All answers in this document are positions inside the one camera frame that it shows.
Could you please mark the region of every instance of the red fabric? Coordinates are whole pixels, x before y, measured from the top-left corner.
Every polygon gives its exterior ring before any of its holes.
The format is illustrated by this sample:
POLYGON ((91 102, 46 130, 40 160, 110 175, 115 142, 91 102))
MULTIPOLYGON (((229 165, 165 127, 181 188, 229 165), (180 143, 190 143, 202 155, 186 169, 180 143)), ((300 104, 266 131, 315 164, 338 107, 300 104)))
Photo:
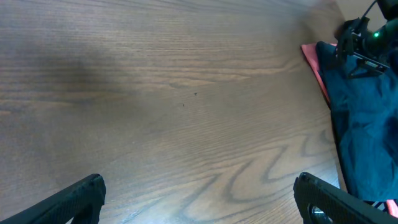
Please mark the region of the red fabric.
POLYGON ((322 78, 318 72, 319 71, 319 62, 318 62, 317 51, 315 50, 316 45, 317 44, 303 44, 303 45, 301 45, 301 49, 303 50, 303 53, 312 68, 315 78, 317 78, 319 87, 321 88, 323 95, 326 97, 328 102, 330 102, 328 92, 326 91, 326 87, 323 84, 322 78))

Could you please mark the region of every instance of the table surface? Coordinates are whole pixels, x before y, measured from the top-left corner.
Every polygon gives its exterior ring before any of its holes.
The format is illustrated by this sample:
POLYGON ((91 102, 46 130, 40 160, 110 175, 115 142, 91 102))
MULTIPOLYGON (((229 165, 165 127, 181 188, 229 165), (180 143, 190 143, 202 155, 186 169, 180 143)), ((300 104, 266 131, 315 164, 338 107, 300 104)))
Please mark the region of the table surface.
POLYGON ((329 0, 0 2, 0 220, 92 173, 100 223, 302 223, 301 171, 338 185, 301 44, 329 0))

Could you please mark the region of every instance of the navy fabric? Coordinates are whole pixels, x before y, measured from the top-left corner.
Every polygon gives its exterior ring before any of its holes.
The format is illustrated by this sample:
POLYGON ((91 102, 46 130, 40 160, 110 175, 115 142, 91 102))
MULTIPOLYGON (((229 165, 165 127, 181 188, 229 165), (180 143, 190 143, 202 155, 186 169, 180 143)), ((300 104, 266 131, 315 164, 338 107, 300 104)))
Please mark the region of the navy fabric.
POLYGON ((327 70, 334 51, 332 45, 317 44, 348 191, 361 200, 397 199, 397 75, 389 70, 378 77, 348 79, 345 71, 355 67, 355 58, 349 57, 345 68, 327 70))

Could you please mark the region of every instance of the pink cloth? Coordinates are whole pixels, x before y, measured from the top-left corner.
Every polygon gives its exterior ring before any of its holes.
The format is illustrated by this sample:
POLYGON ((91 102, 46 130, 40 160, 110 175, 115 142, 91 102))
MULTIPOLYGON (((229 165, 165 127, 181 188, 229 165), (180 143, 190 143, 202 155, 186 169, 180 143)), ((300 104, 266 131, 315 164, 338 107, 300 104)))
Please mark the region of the pink cloth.
POLYGON ((322 78, 318 72, 319 71, 319 62, 318 62, 317 51, 315 50, 316 45, 317 44, 303 44, 303 45, 301 45, 301 49, 303 50, 303 53, 312 68, 315 78, 317 78, 319 87, 321 88, 323 95, 326 97, 328 102, 330 102, 328 92, 326 91, 326 87, 323 84, 322 78))
MULTIPOLYGON (((317 51, 315 50, 316 45, 317 44, 303 44, 303 45, 301 45, 301 49, 303 50, 305 58, 307 58, 307 61, 309 62, 310 66, 312 68, 315 78, 317 78, 317 81, 318 81, 319 86, 323 92, 323 95, 326 97, 328 102, 330 102, 328 92, 326 91, 326 87, 323 84, 322 78, 318 72, 319 71, 319 61, 318 61, 317 51)), ((387 200, 386 203, 387 203, 387 208, 388 208, 388 212, 390 213, 390 215, 398 218, 398 206, 395 203, 395 201, 387 200)))
POLYGON ((387 200, 387 208, 388 208, 388 213, 392 215, 393 217, 398 218, 398 206, 393 200, 387 200))

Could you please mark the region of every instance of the wood grain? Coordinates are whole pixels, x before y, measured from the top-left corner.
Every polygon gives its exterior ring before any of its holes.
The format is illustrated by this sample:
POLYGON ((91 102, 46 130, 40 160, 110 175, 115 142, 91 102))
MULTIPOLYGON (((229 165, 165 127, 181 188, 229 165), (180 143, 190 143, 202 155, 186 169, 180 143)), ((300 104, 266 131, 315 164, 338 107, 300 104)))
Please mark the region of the wood grain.
POLYGON ((101 223, 300 223, 295 177, 339 165, 299 45, 340 23, 323 0, 1 1, 0 219, 100 173, 101 223))

